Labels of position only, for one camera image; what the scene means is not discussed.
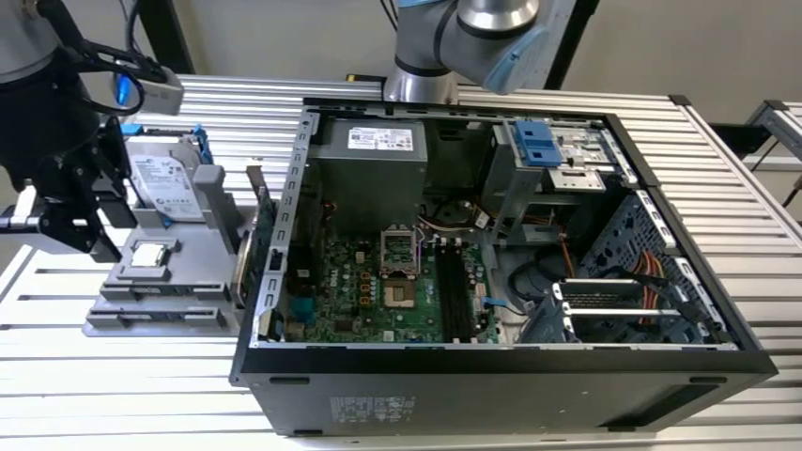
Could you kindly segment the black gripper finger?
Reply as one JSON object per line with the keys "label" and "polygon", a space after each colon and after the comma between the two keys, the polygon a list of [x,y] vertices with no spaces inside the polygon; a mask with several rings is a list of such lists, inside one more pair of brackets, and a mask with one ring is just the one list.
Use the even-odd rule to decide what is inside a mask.
{"label": "black gripper finger", "polygon": [[100,177],[92,187],[112,226],[136,226],[124,181],[132,169],[117,117],[107,117],[96,135],[92,160]]}
{"label": "black gripper finger", "polygon": [[95,146],[84,145],[44,161],[35,180],[43,198],[36,247],[51,254],[83,253],[96,262],[116,263],[121,254],[99,217],[104,211],[92,189],[100,177],[92,160]]}

